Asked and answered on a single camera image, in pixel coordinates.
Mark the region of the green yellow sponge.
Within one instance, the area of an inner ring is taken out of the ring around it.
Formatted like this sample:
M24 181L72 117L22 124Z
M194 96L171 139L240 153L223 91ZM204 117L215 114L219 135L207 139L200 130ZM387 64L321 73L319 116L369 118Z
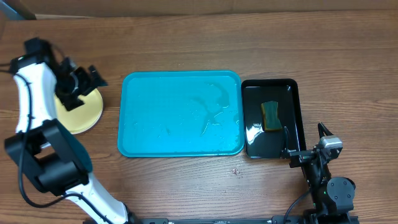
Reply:
M279 131L282 125L278 115L278 102L267 101L261 104L264 131Z

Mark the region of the yellow plate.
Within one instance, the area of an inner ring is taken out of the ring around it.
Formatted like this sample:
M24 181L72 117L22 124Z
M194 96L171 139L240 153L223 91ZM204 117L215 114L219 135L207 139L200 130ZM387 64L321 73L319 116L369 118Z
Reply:
M103 98L98 89L93 90L87 96L81 95L78 99L82 100L84 104L67 111L60 100L55 97L57 119L72 134L80 134L92 128L103 113Z

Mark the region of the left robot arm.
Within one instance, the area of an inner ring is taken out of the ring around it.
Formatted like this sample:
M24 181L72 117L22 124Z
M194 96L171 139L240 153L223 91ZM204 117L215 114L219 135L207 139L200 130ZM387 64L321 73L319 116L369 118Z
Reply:
M84 146L57 119L55 99L67 111L84 104L79 99L106 86L94 66L87 70L64 57L58 62L49 41L25 41L25 54L9 63L18 88L19 122L4 148L18 166L18 188L27 204L47 208L69 200L90 217L91 223L140 223L116 200L93 173Z

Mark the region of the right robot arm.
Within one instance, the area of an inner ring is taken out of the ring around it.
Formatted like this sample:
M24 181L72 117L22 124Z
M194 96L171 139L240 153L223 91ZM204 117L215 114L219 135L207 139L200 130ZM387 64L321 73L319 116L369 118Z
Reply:
M308 184L308 190L287 209L282 223L359 223L357 216L349 214L354 209L355 183L347 177L332 177L328 168L342 152L343 142L323 123L318 123L318 134L320 140L311 150L281 150L281 157L290 160L291 168L302 169ZM313 208L293 217L291 211L307 196L311 196Z

